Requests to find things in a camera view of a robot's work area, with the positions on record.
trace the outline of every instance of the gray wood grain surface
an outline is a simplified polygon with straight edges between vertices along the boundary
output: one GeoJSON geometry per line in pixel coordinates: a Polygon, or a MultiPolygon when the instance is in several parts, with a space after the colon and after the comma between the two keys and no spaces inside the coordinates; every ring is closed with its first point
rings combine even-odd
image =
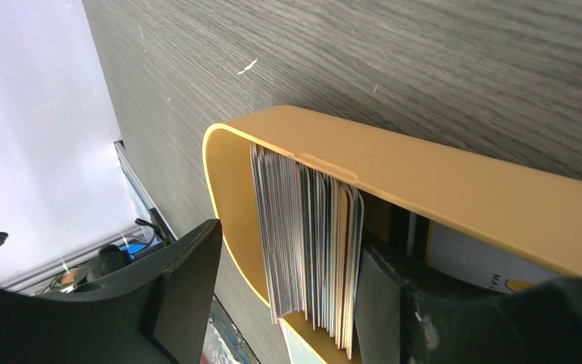
{"type": "MultiPolygon", "coordinates": [[[[272,105],[582,180],[582,1],[84,4],[130,163],[179,235],[213,216],[206,127],[272,105]]],[[[216,293],[262,362],[288,362],[226,252],[216,293]]]]}

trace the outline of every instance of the white wall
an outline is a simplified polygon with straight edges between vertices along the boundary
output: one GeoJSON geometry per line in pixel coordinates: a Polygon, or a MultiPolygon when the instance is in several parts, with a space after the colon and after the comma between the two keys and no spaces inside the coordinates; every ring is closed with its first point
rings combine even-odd
{"type": "Polygon", "coordinates": [[[81,1],[0,0],[0,284],[132,225],[81,1]]]}

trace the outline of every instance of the scratch on table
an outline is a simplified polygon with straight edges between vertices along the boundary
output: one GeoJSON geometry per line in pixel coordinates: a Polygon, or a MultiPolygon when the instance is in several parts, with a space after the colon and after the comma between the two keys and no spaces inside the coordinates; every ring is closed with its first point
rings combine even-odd
{"type": "Polygon", "coordinates": [[[243,70],[241,70],[240,72],[238,72],[237,74],[243,74],[246,71],[250,70],[251,68],[253,68],[253,65],[255,64],[255,62],[257,62],[258,59],[256,58],[253,62],[251,62],[251,64],[249,64],[248,66],[244,67],[243,70]]]}

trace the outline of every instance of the stack of cards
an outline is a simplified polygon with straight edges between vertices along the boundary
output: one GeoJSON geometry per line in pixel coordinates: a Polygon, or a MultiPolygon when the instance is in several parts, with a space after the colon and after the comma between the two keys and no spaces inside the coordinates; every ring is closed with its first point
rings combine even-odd
{"type": "Polygon", "coordinates": [[[360,193],[256,144],[251,162],[273,322],[303,311],[351,359],[360,193]]]}

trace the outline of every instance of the yellow plastic container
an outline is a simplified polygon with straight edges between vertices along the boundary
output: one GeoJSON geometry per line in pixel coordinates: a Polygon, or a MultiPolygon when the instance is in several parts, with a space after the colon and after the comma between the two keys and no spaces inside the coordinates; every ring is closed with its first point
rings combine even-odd
{"type": "MultiPolygon", "coordinates": [[[[267,306],[250,142],[562,275],[582,276],[582,182],[278,106],[211,125],[203,143],[208,190],[227,248],[267,306]]],[[[325,362],[349,362],[304,315],[284,321],[325,362]]]]}

